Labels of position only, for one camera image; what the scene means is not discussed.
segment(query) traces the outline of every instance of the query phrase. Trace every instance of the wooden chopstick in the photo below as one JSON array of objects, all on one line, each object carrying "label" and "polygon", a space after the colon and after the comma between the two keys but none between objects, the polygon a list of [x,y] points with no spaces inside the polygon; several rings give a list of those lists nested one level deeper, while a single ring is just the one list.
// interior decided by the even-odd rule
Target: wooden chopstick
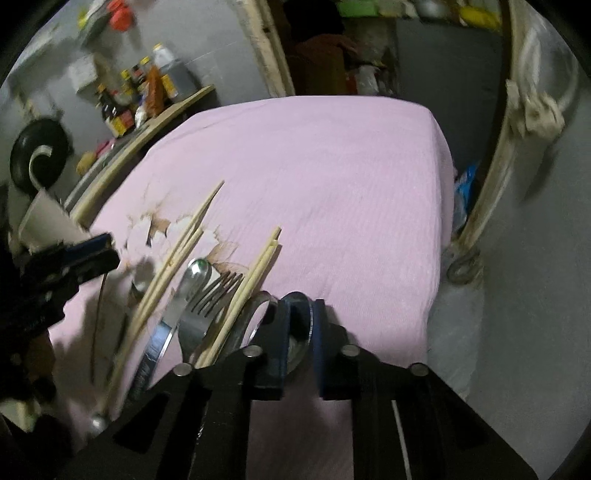
[{"label": "wooden chopstick", "polygon": [[238,289],[234,295],[234,298],[232,299],[232,302],[230,303],[228,314],[222,320],[217,336],[213,339],[212,344],[206,347],[199,355],[199,358],[195,363],[196,368],[208,367],[215,362],[224,342],[226,341],[226,338],[228,337],[228,333],[230,332],[234,322],[236,321],[236,318],[238,317],[238,314],[242,310],[242,307],[246,301],[252,295],[254,288],[261,281],[262,276],[267,270],[267,267],[269,266],[269,263],[271,262],[275,251],[277,250],[277,238],[279,237],[280,233],[281,228],[277,227],[265,245],[265,248],[256,259],[254,265],[249,270],[248,275],[242,282],[241,288]]},{"label": "wooden chopstick", "polygon": [[223,185],[223,180],[216,186],[216,188],[209,194],[205,202],[195,211],[191,217],[191,221],[183,231],[183,234],[179,237],[178,241],[168,252],[163,265],[160,267],[158,274],[152,279],[146,294],[142,298],[140,305],[138,306],[129,329],[125,334],[125,339],[121,345],[119,355],[115,360],[113,366],[113,373],[109,379],[104,395],[99,399],[98,402],[98,413],[105,415],[109,408],[109,403],[112,397],[117,391],[117,387],[123,376],[125,364],[131,352],[131,349],[139,337],[139,334],[146,325],[148,319],[154,312],[154,309],[158,306],[162,295],[166,291],[168,284],[175,276],[180,266],[185,262],[193,248],[203,235],[203,229],[198,226],[203,220],[204,214],[207,212],[207,208],[211,204],[216,193]]}]

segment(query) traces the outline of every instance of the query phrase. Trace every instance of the plastic bottle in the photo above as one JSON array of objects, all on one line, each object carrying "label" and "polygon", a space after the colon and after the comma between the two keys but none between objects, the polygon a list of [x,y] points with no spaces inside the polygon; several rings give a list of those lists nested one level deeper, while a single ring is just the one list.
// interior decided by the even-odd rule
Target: plastic bottle
[{"label": "plastic bottle", "polygon": [[185,64],[161,43],[154,46],[154,65],[160,71],[168,98],[174,103],[182,102],[197,92],[195,80]]}]

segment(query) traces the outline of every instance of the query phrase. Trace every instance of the fork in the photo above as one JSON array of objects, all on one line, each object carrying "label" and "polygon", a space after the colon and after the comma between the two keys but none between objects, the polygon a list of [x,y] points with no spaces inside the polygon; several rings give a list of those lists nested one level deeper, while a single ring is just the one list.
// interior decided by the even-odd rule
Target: fork
[{"label": "fork", "polygon": [[178,324],[183,362],[191,361],[212,323],[230,305],[242,280],[242,274],[225,272],[189,301]]}]

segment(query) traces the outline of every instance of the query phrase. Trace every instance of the wire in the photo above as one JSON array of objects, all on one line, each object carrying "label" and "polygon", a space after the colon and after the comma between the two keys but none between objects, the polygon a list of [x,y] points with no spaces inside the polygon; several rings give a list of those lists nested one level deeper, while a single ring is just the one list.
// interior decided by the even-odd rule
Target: wire
[{"label": "wire", "polygon": [[96,337],[99,331],[99,315],[100,315],[100,304],[103,300],[103,291],[105,290],[105,284],[107,282],[107,275],[103,275],[103,281],[100,284],[99,298],[96,301],[96,317],[95,317],[95,328],[92,332],[92,344],[90,346],[90,383],[95,384],[95,371],[96,371]]}]

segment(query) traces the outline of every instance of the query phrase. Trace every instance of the metal bowl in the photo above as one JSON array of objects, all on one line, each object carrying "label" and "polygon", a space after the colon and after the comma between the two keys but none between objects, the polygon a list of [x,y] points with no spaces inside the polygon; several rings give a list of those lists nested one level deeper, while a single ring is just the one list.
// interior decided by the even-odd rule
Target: metal bowl
[{"label": "metal bowl", "polygon": [[451,9],[439,0],[417,0],[414,8],[421,20],[450,20],[452,17]]}]

